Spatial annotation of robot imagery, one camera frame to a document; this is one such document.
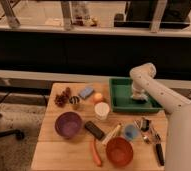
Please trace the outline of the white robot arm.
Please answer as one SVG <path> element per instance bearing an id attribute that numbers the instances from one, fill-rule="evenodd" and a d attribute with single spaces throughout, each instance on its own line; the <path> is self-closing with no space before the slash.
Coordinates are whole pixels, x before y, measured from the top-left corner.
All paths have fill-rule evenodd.
<path id="1" fill-rule="evenodd" d="M 130 70 L 132 92 L 152 96 L 169 114 L 165 171 L 191 171 L 191 100 L 154 79 L 156 68 L 146 63 Z"/>

